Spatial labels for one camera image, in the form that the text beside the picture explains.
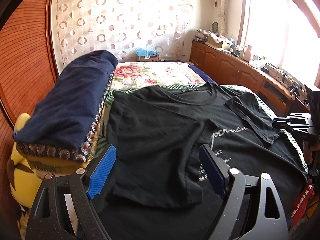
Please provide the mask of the person right hand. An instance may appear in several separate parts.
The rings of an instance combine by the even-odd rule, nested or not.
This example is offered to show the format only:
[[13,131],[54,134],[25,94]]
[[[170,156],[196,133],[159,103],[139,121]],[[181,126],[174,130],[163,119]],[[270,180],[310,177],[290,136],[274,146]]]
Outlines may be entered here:
[[320,149],[320,143],[310,144],[309,142],[303,142],[303,154],[304,160],[309,165],[313,161],[312,153]]

